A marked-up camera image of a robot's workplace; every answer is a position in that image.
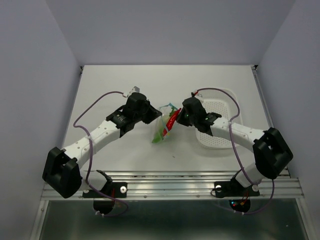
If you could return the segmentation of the red toy chili pepper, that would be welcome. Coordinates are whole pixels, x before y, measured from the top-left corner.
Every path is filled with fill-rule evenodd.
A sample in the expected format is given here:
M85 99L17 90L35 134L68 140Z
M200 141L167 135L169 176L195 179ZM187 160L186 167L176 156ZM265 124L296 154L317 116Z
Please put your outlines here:
M169 117L169 120L167 121L167 123L165 124L164 130L162 132L162 136L164 137L165 135L167 135L170 130L172 129L179 113L181 111L181 108L179 108L178 110L174 111L173 114Z

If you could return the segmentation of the clear zip top bag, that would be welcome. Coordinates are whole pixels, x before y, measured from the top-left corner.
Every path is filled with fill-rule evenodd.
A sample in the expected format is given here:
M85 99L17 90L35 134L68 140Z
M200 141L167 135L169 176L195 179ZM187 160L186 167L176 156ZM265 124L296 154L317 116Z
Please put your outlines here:
M160 111L161 116L155 121L152 132L152 144L158 144L169 137L182 109L177 108L172 103L168 103L160 106L158 110Z

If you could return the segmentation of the white toy radish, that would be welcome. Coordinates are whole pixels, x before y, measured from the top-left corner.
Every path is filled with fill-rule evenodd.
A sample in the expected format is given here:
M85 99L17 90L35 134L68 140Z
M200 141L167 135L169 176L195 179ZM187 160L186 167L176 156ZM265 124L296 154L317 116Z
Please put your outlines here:
M169 120L170 116L177 110L177 108L174 105L168 104L168 105L161 106L159 108L159 110L162 113L161 123L163 125L166 125L166 123Z

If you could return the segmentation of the green toy pepper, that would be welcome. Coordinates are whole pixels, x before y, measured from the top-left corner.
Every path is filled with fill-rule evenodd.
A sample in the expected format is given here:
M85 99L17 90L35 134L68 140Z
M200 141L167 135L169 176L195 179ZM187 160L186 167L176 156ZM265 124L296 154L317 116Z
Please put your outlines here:
M164 140L164 135L163 135L163 133L164 133L164 130L163 130L163 129L160 129L160 130L156 131L156 132L154 133L154 135L153 135L153 139L152 139L151 142L152 142L153 144L157 144L157 143L163 141L163 140Z

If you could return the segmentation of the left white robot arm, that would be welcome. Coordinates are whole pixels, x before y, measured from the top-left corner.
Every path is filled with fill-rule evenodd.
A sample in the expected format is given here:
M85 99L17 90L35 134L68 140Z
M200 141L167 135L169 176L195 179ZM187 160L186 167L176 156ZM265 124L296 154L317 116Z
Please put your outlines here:
M52 148L46 158L42 179L65 199L79 190L93 190L100 197L108 196L111 178L101 170L92 171L94 154L123 137L135 124L150 124L161 115L145 95L131 93L126 103L107 116L96 129L92 132L86 130L85 137L63 149Z

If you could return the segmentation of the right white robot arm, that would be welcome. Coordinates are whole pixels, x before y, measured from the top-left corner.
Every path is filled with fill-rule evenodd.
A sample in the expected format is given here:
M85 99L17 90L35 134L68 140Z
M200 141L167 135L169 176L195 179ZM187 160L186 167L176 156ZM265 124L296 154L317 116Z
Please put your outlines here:
M276 179L293 159L293 153L278 129L254 129L233 123L218 113L207 113L196 97L183 101L177 122L195 127L206 135L229 140L232 146L240 145L253 153L254 163L248 166L240 163L240 170L227 183L226 189L235 195L242 195L248 187L258 185L264 178Z

